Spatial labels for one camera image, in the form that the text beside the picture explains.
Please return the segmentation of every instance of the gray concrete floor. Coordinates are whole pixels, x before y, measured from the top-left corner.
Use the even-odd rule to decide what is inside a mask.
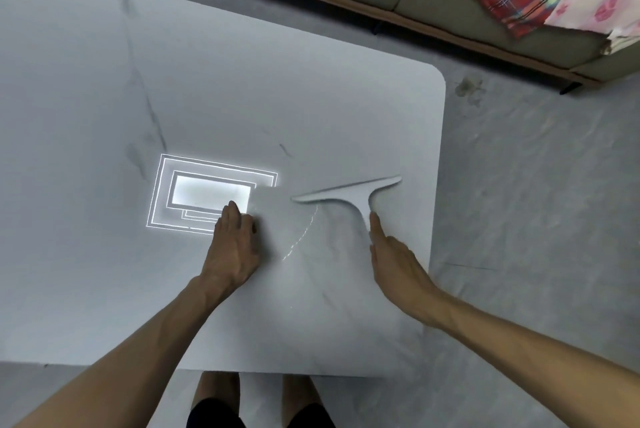
[[[306,0],[192,0],[431,63],[447,82],[431,272],[491,313],[640,371],[640,76],[560,96],[426,38]],[[471,86],[460,86],[466,79]],[[425,332],[411,380],[318,378],[340,426],[562,426],[473,353]],[[81,368],[0,365],[0,426]],[[185,423],[177,372],[150,426]],[[279,426],[278,376],[242,376],[248,427]]]

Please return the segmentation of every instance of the hand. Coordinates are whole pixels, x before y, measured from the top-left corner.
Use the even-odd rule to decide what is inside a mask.
[[[253,217],[241,215],[233,201],[225,205],[216,222],[200,274],[207,291],[220,295],[218,303],[241,287],[258,269],[260,256],[253,248],[254,234]]]
[[[436,327],[432,301],[446,294],[436,287],[412,251],[394,237],[385,236],[378,214],[371,213],[371,264],[376,283],[400,310],[430,327]]]

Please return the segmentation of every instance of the person's right arm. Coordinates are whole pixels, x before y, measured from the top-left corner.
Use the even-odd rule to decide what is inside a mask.
[[[373,213],[371,239],[376,282],[400,310],[466,345],[571,428],[640,426],[638,374],[445,293]]]

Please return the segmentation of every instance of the table top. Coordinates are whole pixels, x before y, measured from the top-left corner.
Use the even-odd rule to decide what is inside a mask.
[[[200,271],[215,189],[266,257],[180,367],[411,371],[422,327],[375,285],[356,209],[290,198],[402,175],[372,208],[426,268],[436,68],[183,0],[2,1],[0,360],[120,343]]]

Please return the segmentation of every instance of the forearm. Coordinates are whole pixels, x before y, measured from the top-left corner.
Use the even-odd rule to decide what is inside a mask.
[[[192,339],[223,295],[192,279],[164,309],[16,428],[143,428]]]
[[[435,322],[572,428],[630,428],[640,420],[640,376],[628,369],[446,294],[420,304],[415,316]]]

